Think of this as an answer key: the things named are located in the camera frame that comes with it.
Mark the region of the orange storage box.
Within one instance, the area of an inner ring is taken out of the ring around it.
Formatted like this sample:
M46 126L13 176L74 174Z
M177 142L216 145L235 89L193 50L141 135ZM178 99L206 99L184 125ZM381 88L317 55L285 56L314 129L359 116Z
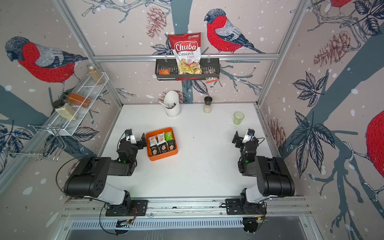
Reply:
M172 128L165 128L145 134L147 153L150 161L158 161L179 152L175 133Z

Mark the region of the white drycake cookie packet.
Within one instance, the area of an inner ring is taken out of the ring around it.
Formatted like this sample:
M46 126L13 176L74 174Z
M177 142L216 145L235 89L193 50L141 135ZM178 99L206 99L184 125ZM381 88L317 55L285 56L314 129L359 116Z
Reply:
M157 134L158 144L161 145L166 142L165 133Z

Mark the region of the green cookie packet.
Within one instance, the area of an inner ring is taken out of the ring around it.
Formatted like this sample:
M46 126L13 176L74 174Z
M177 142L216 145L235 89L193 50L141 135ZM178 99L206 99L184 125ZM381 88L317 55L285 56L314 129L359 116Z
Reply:
M164 133L164 136L165 136L165 140L166 140L167 142L169 142L169 141L173 141L173 140L174 140L174 135L173 135L173 132L172 132L172 131L165 132L165 133Z

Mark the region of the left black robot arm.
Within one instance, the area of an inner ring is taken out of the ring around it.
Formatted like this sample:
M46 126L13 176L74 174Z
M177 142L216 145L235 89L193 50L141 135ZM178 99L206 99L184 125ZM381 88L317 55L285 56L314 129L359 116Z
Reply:
M120 140L119 158L84 157L66 180L61 191L70 197L94 199L109 205L108 215L127 216L138 214L141 202L133 201L126 190L107 183L108 176L129 177L137 167L137 153L147 147L145 135L135 144L133 136Z

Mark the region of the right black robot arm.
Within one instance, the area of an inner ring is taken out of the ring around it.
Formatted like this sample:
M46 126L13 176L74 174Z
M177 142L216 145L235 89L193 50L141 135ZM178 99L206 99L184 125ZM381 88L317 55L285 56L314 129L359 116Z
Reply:
M294 181L284 160L257 155L260 141L255 137L255 130L248 129L244 137L236 132L232 143L240 149L239 172L244 177L255 177L256 185L243 189L239 206L230 204L229 209L242 211L246 215L262 214L266 209L266 200L294 196Z

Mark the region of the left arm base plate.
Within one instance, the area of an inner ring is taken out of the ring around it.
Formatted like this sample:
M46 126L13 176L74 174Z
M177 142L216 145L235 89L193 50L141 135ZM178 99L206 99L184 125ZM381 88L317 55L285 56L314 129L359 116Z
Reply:
M148 200L130 200L121 205L108 205L106 217L142 217L146 215Z

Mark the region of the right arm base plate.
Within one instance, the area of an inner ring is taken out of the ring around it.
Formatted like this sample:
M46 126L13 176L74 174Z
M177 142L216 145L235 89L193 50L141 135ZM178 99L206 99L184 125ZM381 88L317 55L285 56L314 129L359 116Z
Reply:
M266 215L266 203L249 203L241 199L226 199L221 204L221 208L226 209L227 215Z

